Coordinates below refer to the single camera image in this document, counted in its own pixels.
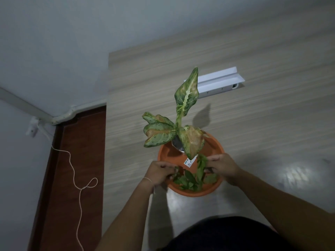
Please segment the person's left hand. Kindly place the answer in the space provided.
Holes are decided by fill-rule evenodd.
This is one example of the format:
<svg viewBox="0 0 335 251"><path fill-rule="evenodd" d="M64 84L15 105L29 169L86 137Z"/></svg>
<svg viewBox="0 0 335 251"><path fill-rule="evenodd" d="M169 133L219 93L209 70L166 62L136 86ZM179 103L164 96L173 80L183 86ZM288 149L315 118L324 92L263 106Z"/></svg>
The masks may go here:
<svg viewBox="0 0 335 251"><path fill-rule="evenodd" d="M143 179L150 183L153 191L156 186L162 184L165 180L161 179L161 161L151 162Z"/></svg>

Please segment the person's right hand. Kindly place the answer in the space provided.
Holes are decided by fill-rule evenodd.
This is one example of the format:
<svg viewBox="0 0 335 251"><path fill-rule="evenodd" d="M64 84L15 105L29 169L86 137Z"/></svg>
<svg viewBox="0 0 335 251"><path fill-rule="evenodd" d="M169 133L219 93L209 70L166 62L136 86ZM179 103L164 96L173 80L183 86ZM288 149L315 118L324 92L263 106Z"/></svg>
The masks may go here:
<svg viewBox="0 0 335 251"><path fill-rule="evenodd" d="M241 168L227 153L223 153L223 173L216 173L224 178L229 184L238 186L238 177L241 173Z"/></svg>

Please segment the small green leafy plant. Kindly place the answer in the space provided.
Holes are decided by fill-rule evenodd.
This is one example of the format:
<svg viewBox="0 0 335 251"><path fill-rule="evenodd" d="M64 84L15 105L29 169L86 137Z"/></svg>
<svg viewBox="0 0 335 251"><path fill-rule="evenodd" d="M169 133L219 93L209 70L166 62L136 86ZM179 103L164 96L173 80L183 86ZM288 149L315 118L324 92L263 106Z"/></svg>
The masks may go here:
<svg viewBox="0 0 335 251"><path fill-rule="evenodd" d="M179 167L178 172L173 175L173 183L178 190L183 190L189 194L211 192L221 183L221 178L212 170L206 172L208 158L199 154L196 157L196 171L192 173L190 170Z"/></svg>

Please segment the person's left forearm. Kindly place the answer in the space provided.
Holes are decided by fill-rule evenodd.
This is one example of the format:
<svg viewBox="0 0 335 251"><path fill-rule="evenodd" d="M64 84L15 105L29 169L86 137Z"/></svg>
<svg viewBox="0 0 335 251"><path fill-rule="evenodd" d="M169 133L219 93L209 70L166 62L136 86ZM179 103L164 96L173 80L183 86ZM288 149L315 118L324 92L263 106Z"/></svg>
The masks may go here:
<svg viewBox="0 0 335 251"><path fill-rule="evenodd" d="M141 251L152 186L142 179L95 251Z"/></svg>

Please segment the person's right forearm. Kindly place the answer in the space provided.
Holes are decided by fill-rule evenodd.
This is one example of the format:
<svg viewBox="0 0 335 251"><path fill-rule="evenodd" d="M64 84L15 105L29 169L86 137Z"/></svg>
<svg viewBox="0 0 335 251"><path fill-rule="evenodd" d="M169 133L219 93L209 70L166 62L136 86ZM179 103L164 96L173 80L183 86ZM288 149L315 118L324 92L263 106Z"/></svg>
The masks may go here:
<svg viewBox="0 0 335 251"><path fill-rule="evenodd" d="M335 251L335 215L283 192L242 169L225 177L273 228L300 251Z"/></svg>

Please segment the orange plastic plant pot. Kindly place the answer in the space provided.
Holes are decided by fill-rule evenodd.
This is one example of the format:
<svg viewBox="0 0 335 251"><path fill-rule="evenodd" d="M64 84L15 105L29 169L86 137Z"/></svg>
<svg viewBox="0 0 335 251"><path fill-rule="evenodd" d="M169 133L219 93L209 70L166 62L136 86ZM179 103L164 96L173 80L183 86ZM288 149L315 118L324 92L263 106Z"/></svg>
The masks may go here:
<svg viewBox="0 0 335 251"><path fill-rule="evenodd" d="M219 143L219 141L211 134L207 133L207 135L209 137L205 138L205 144L202 150L200 151L200 154L203 154L204 156L211 156L215 154L224 153L224 149L222 145ZM158 152L158 160L168 161L168 162L178 165L180 167L180 172L182 175L184 174L183 169L189 170L194 175L197 172L197 167L198 167L197 159L195 159L190 166L187 166L185 164L185 161L188 160L187 156L184 155L179 150L177 150L172 145L171 142L161 146ZM216 183L204 184L200 191L182 190L179 188L178 184L174 183L170 179L166 181L166 184L169 189L171 189L172 191L174 191L175 193L179 195L186 196L186 197L201 197L201 196L205 196L207 194L214 192L220 186L223 180L224 179L222 177L218 177Z"/></svg>

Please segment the white paper plant tag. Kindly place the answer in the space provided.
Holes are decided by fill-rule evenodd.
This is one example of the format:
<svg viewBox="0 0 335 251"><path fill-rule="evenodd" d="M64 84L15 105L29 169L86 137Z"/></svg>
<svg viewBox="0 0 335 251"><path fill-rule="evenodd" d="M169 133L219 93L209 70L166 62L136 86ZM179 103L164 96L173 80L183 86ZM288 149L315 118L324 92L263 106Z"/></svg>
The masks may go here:
<svg viewBox="0 0 335 251"><path fill-rule="evenodd" d="M187 157L186 160L184 161L184 165L186 165L188 168L191 168L192 164L195 162L197 157L198 157L198 154L193 159L189 159Z"/></svg>

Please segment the grey inner nursery pot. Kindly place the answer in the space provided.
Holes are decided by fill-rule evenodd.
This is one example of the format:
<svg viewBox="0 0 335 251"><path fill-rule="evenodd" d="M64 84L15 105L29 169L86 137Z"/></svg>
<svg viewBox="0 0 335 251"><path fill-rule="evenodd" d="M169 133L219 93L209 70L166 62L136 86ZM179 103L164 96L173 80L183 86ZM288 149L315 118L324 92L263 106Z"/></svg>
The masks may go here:
<svg viewBox="0 0 335 251"><path fill-rule="evenodd" d="M172 146L176 148L179 152L185 153L183 144L177 135L171 140L171 143L172 143Z"/></svg>

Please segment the person's dark clothing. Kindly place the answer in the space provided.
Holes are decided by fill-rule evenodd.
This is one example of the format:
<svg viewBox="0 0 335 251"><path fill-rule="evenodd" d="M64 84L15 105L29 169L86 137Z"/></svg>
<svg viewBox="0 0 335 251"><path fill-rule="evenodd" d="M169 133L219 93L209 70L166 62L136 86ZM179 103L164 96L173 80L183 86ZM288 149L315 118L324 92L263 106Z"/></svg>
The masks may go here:
<svg viewBox="0 0 335 251"><path fill-rule="evenodd" d="M209 217L160 251L298 251L269 226L242 216Z"/></svg>

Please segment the tall variegated leaf plant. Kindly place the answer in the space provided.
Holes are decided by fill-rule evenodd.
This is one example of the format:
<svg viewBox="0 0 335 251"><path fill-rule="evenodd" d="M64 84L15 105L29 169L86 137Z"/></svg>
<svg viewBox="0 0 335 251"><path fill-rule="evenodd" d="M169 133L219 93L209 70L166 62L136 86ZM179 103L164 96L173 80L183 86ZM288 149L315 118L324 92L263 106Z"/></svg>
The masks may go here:
<svg viewBox="0 0 335 251"><path fill-rule="evenodd" d="M190 108L199 98L198 68L195 67L188 79L174 94L177 117L175 122L159 114L153 115L145 112L142 118L147 121L143 132L147 136L144 147L157 147L164 145L178 137L181 141L185 155L193 159L204 147L205 137L209 137L202 129L192 126L182 126L182 118L186 117Z"/></svg>

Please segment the white wall conduit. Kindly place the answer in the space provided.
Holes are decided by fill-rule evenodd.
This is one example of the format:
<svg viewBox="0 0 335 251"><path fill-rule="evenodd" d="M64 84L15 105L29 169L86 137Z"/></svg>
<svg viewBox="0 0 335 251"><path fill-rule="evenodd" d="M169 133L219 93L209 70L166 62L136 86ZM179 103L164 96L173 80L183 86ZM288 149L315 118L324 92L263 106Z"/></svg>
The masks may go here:
<svg viewBox="0 0 335 251"><path fill-rule="evenodd" d="M39 118L45 122L51 123L52 125L57 125L62 122L69 121L73 119L77 114L89 111L95 108L99 108L105 106L107 101L105 98L100 99L98 101L89 102L82 105L72 106L69 110L62 115L51 116L50 114L42 111L41 109L33 106L27 101L21 99L20 97L12 94L11 92L0 87L0 100L5 101L6 103L22 110L23 112Z"/></svg>

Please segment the white wall plug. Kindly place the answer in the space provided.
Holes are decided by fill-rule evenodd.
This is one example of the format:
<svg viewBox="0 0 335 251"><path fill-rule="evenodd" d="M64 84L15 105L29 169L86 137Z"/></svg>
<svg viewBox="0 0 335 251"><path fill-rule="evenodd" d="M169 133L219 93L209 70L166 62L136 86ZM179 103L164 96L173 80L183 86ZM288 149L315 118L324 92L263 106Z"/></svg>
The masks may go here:
<svg viewBox="0 0 335 251"><path fill-rule="evenodd" d="M42 125L44 122L38 118L33 116L29 122L28 129L26 131L26 136L34 138L39 130L39 126Z"/></svg>

